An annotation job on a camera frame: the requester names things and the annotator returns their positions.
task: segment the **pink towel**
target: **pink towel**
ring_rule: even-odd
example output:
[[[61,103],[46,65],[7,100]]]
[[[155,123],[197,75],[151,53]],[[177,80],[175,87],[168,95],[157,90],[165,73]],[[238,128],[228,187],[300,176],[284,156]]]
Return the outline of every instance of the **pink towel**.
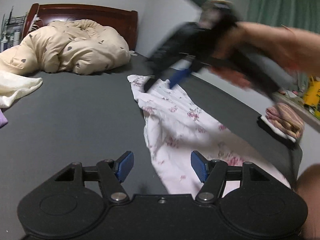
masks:
[[[8,120],[5,118],[5,116],[2,114],[0,110],[0,128],[5,126],[8,123]]]
[[[281,115],[277,107],[272,106],[266,109],[266,118],[282,132],[299,139],[303,134],[304,121],[288,105],[279,103],[278,107],[282,112]]]

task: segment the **purple cloth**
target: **purple cloth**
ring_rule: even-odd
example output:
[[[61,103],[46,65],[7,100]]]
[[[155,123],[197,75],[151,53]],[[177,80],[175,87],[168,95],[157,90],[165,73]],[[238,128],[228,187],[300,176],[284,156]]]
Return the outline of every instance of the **purple cloth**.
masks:
[[[0,128],[5,126],[8,123],[8,120],[6,119],[6,117],[2,114],[1,110],[0,110]]]

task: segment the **white cloth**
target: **white cloth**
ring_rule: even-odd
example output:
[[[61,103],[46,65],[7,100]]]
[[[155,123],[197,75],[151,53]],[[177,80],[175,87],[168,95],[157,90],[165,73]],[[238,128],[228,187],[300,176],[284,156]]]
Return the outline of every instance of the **white cloth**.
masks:
[[[0,108],[10,107],[42,85],[42,78],[28,78],[0,70]]]
[[[143,93],[142,85],[147,79],[128,76],[133,97],[146,120],[144,137],[151,162],[170,194],[191,193],[195,197],[202,187],[190,163],[194,150],[208,160],[221,159],[232,166],[251,161],[290,187],[271,163],[196,106],[180,86],[170,90],[168,81],[159,80],[148,93]],[[238,187],[238,181],[228,181],[224,195]]]
[[[265,122],[265,124],[266,124],[267,126],[269,126],[269,127],[272,129],[272,131],[273,131],[274,133],[276,133],[277,135],[281,136],[282,138],[289,139],[289,140],[291,140],[291,141],[294,142],[294,143],[296,142],[296,139],[295,139],[295,138],[293,138],[292,136],[290,136],[290,135],[288,135],[288,134],[285,134],[285,133],[282,132],[279,128],[275,127],[271,122],[268,121],[268,119],[267,119],[264,115],[262,115],[260,118],[261,118],[261,120],[262,120],[263,122]]]

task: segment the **bed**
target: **bed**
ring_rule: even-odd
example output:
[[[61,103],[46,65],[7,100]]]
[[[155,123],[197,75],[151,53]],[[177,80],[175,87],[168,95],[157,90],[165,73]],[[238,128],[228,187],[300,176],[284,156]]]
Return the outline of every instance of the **bed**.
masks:
[[[135,47],[136,12],[85,5],[33,5],[31,11],[36,12],[36,8],[38,16],[46,19],[43,24],[50,19],[71,17],[110,25],[118,21],[113,27],[132,41],[131,49]],[[71,162],[95,165],[132,150],[135,165],[123,184],[127,193],[166,193],[151,165],[143,137],[145,121],[126,78],[130,74],[147,75],[144,61],[141,55],[132,56],[125,66],[89,76],[66,72],[33,75],[43,78],[42,87],[6,110],[9,124],[0,129],[0,239],[23,236],[16,215],[19,200]],[[195,104],[248,141],[288,180],[292,179],[286,147],[257,126],[257,112],[197,77],[192,76],[181,86]],[[300,148],[295,150],[294,157],[297,173],[302,158]],[[98,189],[94,183],[86,186]]]

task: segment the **pink floral sheet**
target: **pink floral sheet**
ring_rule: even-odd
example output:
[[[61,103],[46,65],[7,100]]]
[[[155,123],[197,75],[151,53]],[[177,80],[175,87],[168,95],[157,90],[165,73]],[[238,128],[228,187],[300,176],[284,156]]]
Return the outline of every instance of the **pink floral sheet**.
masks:
[[[251,161],[290,187],[271,163],[196,106],[180,86],[170,90],[168,80],[158,80],[148,93],[143,93],[142,86],[148,77],[130,75],[127,78],[134,99],[143,109],[146,121],[143,132],[152,165],[170,194],[190,193],[195,197],[202,187],[190,163],[194,150],[208,160],[220,159],[232,166]],[[228,181],[224,195],[238,187],[238,181]]]

